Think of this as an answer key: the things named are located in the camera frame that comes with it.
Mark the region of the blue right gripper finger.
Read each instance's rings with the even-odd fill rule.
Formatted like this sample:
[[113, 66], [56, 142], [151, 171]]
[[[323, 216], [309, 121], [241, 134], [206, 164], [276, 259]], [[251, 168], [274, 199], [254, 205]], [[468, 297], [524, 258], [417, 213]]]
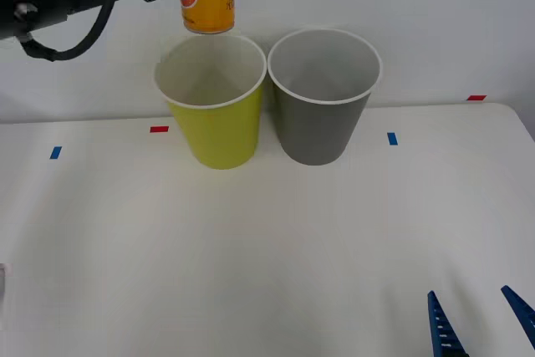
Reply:
[[509, 286], [503, 286], [501, 291], [509, 302], [514, 314], [522, 326], [528, 340], [533, 348], [535, 348], [535, 312], [529, 304], [527, 304], [516, 292]]
[[467, 357], [434, 291], [427, 294], [431, 344], [434, 357]]

